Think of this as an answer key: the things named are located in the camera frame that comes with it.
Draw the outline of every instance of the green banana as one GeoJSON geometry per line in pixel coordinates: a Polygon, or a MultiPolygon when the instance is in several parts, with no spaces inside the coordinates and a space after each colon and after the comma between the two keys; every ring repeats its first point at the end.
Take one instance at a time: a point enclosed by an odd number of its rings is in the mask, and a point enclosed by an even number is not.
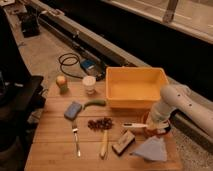
{"type": "Polygon", "coordinates": [[[106,106],[106,101],[102,100],[102,99],[90,100],[83,105],[83,109],[85,109],[87,106],[91,106],[91,105],[106,106]]]}

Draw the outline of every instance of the black cable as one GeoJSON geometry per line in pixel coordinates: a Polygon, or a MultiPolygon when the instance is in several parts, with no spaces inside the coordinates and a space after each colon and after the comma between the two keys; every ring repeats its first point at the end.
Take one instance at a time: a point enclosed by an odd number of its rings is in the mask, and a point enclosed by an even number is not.
{"type": "Polygon", "coordinates": [[[73,65],[75,65],[75,64],[77,64],[77,63],[80,64],[80,58],[79,58],[79,56],[78,56],[77,54],[75,54],[75,53],[65,53],[65,54],[59,56],[58,61],[59,61],[59,63],[60,63],[60,70],[61,70],[61,72],[62,72],[63,74],[68,75],[68,76],[70,76],[70,77],[83,79],[82,76],[72,75],[72,74],[66,72],[66,71],[63,69],[64,66],[73,66],[73,65]],[[73,63],[65,63],[67,60],[70,60],[70,59],[75,59],[75,61],[74,61],[73,63]]]}

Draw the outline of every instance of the metal frame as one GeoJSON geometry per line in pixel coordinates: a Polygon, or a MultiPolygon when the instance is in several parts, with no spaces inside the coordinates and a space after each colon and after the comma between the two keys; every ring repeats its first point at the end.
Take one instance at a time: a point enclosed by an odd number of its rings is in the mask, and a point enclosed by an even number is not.
{"type": "Polygon", "coordinates": [[[144,66],[147,65],[137,57],[131,55],[125,50],[119,48],[115,44],[104,39],[100,35],[92,32],[86,27],[66,17],[62,12],[49,7],[39,0],[31,0],[30,5],[35,8],[40,14],[42,11],[43,15],[46,15],[49,19],[69,31],[73,35],[77,36],[78,39],[82,40],[92,48],[96,49],[101,54],[104,54],[109,59],[114,61],[120,66],[132,65],[132,66],[144,66]]]}

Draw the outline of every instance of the wooden cutting board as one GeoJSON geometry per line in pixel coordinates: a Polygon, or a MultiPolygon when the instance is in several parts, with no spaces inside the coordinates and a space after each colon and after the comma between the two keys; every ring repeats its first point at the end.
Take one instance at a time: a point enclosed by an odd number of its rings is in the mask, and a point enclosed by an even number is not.
{"type": "Polygon", "coordinates": [[[84,104],[91,99],[105,99],[105,82],[98,82],[96,93],[88,96],[81,82],[70,82],[69,92],[60,95],[55,84],[49,89],[46,104],[35,133],[33,144],[25,166],[26,171],[141,171],[141,170],[181,170],[182,164],[176,149],[173,135],[164,136],[168,160],[152,162],[138,156],[129,155],[146,140],[141,129],[132,130],[136,141],[123,153],[117,156],[112,150],[115,143],[124,133],[121,126],[124,122],[140,122],[147,112],[134,109],[111,109],[108,106],[89,106],[77,118],[78,137],[81,157],[76,156],[76,146],[71,123],[64,118],[64,112],[72,101],[84,104]],[[109,144],[107,158],[99,157],[102,132],[88,128],[89,120],[110,117],[113,127],[108,131],[109,144]]]}

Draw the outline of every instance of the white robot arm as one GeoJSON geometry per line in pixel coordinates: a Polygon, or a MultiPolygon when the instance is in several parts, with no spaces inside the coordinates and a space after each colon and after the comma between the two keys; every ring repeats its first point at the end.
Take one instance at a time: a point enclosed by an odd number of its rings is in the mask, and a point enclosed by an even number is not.
{"type": "Polygon", "coordinates": [[[173,110],[185,113],[197,126],[213,138],[213,111],[193,101],[185,85],[166,85],[161,89],[161,99],[153,104],[146,124],[148,130],[160,129],[173,110]]]}

